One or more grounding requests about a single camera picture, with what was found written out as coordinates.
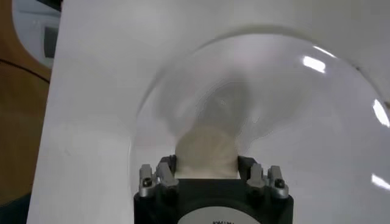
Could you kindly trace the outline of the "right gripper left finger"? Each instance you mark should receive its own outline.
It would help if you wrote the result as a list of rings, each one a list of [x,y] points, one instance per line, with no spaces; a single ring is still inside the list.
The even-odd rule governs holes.
[[[138,195],[142,198],[152,198],[160,187],[165,196],[176,196],[179,191],[179,180],[175,178],[175,155],[163,157],[152,171],[150,164],[143,164],[139,170]]]

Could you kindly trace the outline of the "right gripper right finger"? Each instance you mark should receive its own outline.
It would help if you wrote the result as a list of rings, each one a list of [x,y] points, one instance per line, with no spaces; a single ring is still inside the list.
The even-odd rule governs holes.
[[[238,172],[249,188],[249,193],[256,197],[269,194],[271,198],[288,198],[289,187],[283,178],[280,166],[271,166],[266,174],[260,163],[254,158],[239,156]]]

